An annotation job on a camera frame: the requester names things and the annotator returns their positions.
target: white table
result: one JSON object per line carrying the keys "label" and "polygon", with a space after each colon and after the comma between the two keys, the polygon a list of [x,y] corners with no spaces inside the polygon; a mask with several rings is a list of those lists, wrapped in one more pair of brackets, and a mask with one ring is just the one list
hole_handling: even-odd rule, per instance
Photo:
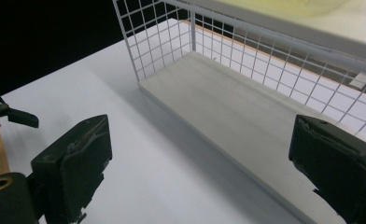
{"label": "white table", "polygon": [[39,129],[0,119],[10,170],[25,175],[30,161],[75,124],[109,116],[114,159],[82,223],[299,223],[139,90],[123,42],[3,98],[40,119]]}

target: wire grid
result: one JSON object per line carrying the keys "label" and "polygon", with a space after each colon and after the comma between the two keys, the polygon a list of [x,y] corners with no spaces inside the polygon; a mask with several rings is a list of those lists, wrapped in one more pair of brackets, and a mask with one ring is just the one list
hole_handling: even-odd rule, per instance
{"label": "wire grid", "polygon": [[[366,141],[366,86],[363,91],[347,86],[360,72],[357,67],[317,60],[323,55],[310,44],[290,44],[297,42],[292,37],[280,41],[275,38],[280,34],[264,35],[260,27],[182,1],[139,1],[133,10],[119,2],[116,11],[138,80],[194,50],[335,119]],[[143,21],[134,26],[138,14]]]}
{"label": "wire grid", "polygon": [[113,3],[138,80],[190,52],[189,11],[155,0]]}

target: white wire basket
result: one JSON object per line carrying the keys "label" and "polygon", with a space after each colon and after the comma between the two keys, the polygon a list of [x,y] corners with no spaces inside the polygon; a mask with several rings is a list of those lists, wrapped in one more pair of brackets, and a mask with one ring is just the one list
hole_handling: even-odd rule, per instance
{"label": "white wire basket", "polygon": [[[113,1],[139,82],[162,71],[165,73],[171,65],[197,52],[222,65],[219,70],[228,68],[255,81],[256,85],[266,87],[262,93],[277,95],[274,99],[280,101],[292,99],[301,108],[316,111],[366,141],[366,60],[184,1],[127,2]],[[289,183],[281,190],[275,189],[277,184],[273,181],[278,174],[267,176],[267,180],[258,177],[261,171],[247,169],[279,201],[291,203],[296,200],[285,198],[291,191]],[[294,203],[294,206],[299,207],[300,203]],[[317,222],[316,217],[298,214],[304,222]]]}

